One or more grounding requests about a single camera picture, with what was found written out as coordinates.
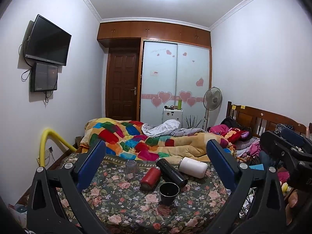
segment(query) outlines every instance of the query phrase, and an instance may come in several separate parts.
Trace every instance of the sliding wardrobe door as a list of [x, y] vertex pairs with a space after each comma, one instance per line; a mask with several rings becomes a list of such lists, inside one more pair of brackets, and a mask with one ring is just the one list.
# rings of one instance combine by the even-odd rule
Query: sliding wardrobe door
[[177, 44], [146, 41], [141, 86], [141, 122], [162, 123], [163, 107], [174, 105]]
[[188, 127], [185, 118], [195, 116], [199, 122], [205, 117], [203, 97], [209, 89], [209, 67], [209, 49], [178, 44], [176, 95], [182, 100], [183, 128]]

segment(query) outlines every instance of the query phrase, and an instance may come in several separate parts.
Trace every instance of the black thermos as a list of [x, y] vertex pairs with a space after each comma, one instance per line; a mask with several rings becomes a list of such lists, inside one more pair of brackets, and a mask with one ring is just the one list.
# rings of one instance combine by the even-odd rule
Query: black thermos
[[166, 159], [156, 159], [156, 166], [158, 166], [161, 172], [179, 188], [184, 187], [188, 183], [188, 180], [184, 178], [183, 175], [178, 172], [171, 164], [169, 164]]

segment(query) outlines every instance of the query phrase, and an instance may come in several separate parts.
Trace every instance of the bed frame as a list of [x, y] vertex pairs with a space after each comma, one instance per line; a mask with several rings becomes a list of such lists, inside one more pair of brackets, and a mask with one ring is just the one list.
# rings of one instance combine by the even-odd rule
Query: bed frame
[[[297, 123], [286, 116], [249, 106], [233, 105], [230, 101], [227, 102], [227, 117], [228, 116], [234, 118], [238, 124], [250, 127], [253, 136], [258, 138], [260, 138], [260, 135], [265, 131], [274, 131], [276, 124], [279, 123], [292, 125], [294, 130], [300, 135], [306, 136], [308, 133], [308, 129], [305, 125]], [[311, 133], [312, 123], [310, 123], [309, 130]]]

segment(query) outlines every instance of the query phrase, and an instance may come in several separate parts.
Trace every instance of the yellow hose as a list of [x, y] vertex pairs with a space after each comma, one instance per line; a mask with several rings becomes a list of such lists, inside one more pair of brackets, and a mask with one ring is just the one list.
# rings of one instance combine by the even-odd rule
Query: yellow hose
[[59, 140], [66, 147], [71, 149], [73, 152], [76, 152], [76, 149], [73, 146], [71, 146], [68, 142], [66, 142], [62, 137], [60, 137], [60, 135], [57, 132], [55, 132], [52, 129], [46, 129], [43, 131], [41, 135], [41, 140], [40, 140], [39, 162], [40, 162], [40, 166], [42, 167], [45, 167], [46, 165], [46, 161], [45, 161], [46, 139], [49, 135], [51, 135], [54, 139]]

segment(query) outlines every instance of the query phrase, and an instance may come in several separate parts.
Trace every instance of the flat screen tv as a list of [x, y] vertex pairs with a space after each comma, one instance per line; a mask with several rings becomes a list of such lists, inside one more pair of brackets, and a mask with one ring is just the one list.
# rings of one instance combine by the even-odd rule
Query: flat screen tv
[[71, 35], [38, 15], [30, 34], [26, 58], [66, 66]]

